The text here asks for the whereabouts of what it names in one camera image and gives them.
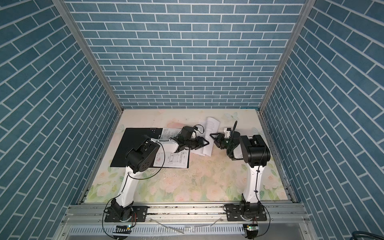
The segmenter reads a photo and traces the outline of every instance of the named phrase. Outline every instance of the black clipboard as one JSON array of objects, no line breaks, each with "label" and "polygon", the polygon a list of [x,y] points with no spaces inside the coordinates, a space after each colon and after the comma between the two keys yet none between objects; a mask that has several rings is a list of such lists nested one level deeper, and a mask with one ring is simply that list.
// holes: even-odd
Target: black clipboard
[{"label": "black clipboard", "polygon": [[119,143],[118,149],[116,150],[115,156],[112,159],[111,167],[126,167],[127,160],[125,156],[133,148],[138,139],[141,139],[143,135],[147,135],[151,138],[159,139],[163,129],[162,128],[132,128],[128,127],[125,129],[124,134]]}]

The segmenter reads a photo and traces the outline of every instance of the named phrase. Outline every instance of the tabletop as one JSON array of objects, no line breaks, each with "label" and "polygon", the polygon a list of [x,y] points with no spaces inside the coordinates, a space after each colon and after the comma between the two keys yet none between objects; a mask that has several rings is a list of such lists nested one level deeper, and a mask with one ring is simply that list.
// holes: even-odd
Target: tabletop
[{"label": "tabletop", "polygon": [[[241,135],[260,134],[264,139],[257,112],[254,109],[126,109],[112,136],[85,202],[107,202],[115,197],[122,184],[125,168],[110,167],[113,156],[127,127],[194,126],[213,117],[220,121],[218,132],[233,127]],[[143,178],[158,171],[149,168]],[[273,157],[262,175],[261,200],[286,200]],[[213,147],[212,156],[190,154],[189,168],[162,169],[159,174],[140,180],[134,202],[218,202],[239,201],[247,184],[247,168],[242,160],[232,161],[225,150]]]}]

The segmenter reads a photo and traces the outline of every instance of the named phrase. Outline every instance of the black mounting plate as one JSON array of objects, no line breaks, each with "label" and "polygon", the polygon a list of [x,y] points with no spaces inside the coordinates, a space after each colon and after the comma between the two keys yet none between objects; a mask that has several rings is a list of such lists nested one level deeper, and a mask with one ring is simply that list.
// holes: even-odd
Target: black mounting plate
[{"label": "black mounting plate", "polygon": [[[122,223],[119,220],[119,217],[114,214],[114,211],[110,209],[111,207],[108,207],[106,209],[107,215],[105,216],[105,222],[119,222]],[[145,218],[147,217],[147,211],[148,207],[147,206],[132,206],[132,213],[135,215],[136,213],[136,222],[145,222]]]},{"label": "black mounting plate", "polygon": [[[250,216],[250,217],[249,216],[246,216],[246,217],[241,216],[239,205],[231,204],[230,207],[224,207],[224,208],[226,208],[226,210],[228,211],[227,212],[227,221],[228,222],[249,221],[248,219],[253,218],[253,216]],[[260,206],[260,211],[256,214],[254,214],[254,216],[256,216],[257,221],[266,221],[266,214],[265,214],[264,206]]]}]

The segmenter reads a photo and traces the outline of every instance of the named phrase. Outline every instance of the paper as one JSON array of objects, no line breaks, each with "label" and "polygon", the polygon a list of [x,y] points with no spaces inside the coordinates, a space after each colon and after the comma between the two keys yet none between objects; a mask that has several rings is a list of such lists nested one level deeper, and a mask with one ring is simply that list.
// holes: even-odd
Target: paper
[{"label": "paper", "polygon": [[[163,128],[161,132],[160,140],[168,140],[170,137],[175,137],[181,129],[179,128]],[[153,163],[154,167],[171,167],[171,168],[187,168],[188,167],[188,150],[183,150],[178,153],[166,152],[166,161],[164,161],[164,151],[160,146],[156,157],[155,162]]]},{"label": "paper", "polygon": [[209,135],[211,133],[217,133],[220,122],[214,118],[208,117],[205,122],[200,124],[204,127],[204,133],[201,134],[197,132],[197,135],[204,137],[209,142],[209,145],[197,150],[192,150],[191,152],[202,155],[202,156],[211,156],[212,148],[214,146],[214,140]]}]

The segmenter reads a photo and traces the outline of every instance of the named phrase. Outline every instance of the blue brick wall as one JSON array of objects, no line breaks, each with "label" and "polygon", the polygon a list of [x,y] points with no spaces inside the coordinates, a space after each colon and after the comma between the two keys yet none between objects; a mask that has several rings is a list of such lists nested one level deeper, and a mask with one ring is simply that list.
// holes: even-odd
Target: blue brick wall
[{"label": "blue brick wall", "polygon": [[0,239],[53,237],[117,114],[50,0],[0,1]]},{"label": "blue brick wall", "polygon": [[384,235],[384,4],[317,0],[265,109],[322,239]]},{"label": "blue brick wall", "polygon": [[304,1],[66,3],[125,108],[254,108]]}]

